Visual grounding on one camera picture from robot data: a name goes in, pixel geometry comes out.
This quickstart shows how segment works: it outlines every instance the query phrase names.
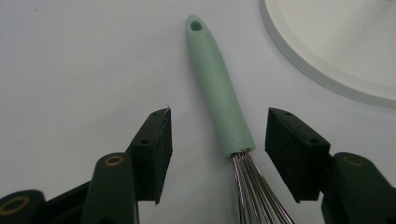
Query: mint green handle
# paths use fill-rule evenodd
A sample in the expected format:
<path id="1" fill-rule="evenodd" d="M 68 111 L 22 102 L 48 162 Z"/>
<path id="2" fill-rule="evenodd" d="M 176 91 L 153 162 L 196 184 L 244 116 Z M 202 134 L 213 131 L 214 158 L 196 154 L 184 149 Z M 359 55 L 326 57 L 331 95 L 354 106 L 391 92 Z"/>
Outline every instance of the mint green handle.
<path id="1" fill-rule="evenodd" d="M 189 16 L 186 37 L 191 65 L 213 119 L 225 157 L 255 148 L 215 39 L 197 16 Z"/>

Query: white surface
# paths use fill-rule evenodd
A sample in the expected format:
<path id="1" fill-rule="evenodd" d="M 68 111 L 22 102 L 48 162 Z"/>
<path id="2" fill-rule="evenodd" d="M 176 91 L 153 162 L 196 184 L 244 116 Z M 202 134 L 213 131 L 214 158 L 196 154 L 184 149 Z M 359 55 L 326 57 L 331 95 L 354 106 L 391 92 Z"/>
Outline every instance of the white surface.
<path id="1" fill-rule="evenodd" d="M 124 151 L 152 111 L 170 106 L 174 155 L 145 223 L 237 223 L 230 161 L 189 65 L 185 20 L 217 39 L 256 141 L 253 157 L 296 223 L 323 223 L 320 202 L 293 201 L 264 152 L 268 107 L 289 110 L 332 143 L 373 161 L 396 186 L 396 111 L 349 100 L 297 70 L 274 45 L 259 1 L 0 3 L 0 197 L 40 189 L 51 199 Z"/>
<path id="2" fill-rule="evenodd" d="M 262 0 L 262 17 L 279 49 L 320 85 L 396 108 L 394 1 Z"/>

